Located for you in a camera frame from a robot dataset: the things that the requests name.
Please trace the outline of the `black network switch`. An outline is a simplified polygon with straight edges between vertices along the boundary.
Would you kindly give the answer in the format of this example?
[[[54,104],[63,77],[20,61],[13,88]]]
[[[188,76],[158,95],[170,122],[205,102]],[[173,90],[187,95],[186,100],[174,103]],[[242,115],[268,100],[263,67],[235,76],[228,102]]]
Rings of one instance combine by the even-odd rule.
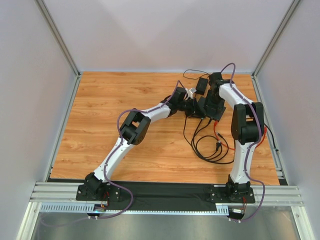
[[[206,97],[199,98],[197,107],[202,116],[218,122],[226,110],[225,100],[222,99],[218,93],[211,90],[208,91]]]

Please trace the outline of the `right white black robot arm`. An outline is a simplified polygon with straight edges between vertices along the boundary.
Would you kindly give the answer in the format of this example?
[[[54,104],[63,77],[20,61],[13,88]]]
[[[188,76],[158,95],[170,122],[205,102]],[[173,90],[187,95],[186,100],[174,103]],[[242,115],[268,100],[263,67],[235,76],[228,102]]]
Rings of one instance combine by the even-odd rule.
[[[211,102],[221,106],[226,102],[233,109],[231,135],[235,154],[226,191],[229,195],[248,194],[254,151],[264,134],[264,106],[246,97],[231,79],[224,80],[220,72],[209,75],[209,85]]]

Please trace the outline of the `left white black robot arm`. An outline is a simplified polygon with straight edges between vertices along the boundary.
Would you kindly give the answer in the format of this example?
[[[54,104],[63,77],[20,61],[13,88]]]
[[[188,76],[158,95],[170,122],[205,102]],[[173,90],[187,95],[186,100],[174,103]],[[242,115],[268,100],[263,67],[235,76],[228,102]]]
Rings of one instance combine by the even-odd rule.
[[[176,87],[172,95],[151,108],[133,108],[121,113],[116,123],[119,137],[103,162],[85,177],[86,189],[94,196],[102,195],[117,165],[134,146],[144,140],[149,126],[178,111],[187,111],[187,101],[193,99],[195,93],[195,88]]]

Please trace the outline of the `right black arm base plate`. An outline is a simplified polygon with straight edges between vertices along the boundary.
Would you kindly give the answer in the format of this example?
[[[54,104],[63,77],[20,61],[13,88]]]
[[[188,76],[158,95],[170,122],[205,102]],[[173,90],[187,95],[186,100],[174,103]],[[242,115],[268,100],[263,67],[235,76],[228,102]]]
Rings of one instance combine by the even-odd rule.
[[[212,203],[253,204],[256,202],[253,189],[244,184],[241,184],[240,187],[228,184],[223,186],[211,185],[207,192],[208,200]]]

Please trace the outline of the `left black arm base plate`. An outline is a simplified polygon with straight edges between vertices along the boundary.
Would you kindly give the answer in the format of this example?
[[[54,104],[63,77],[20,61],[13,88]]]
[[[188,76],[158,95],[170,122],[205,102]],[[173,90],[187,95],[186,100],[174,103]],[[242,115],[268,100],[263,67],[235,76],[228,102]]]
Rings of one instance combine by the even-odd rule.
[[[109,183],[101,184],[98,188],[89,188],[85,184],[78,187],[75,199],[77,201],[107,201],[118,202],[121,189]]]

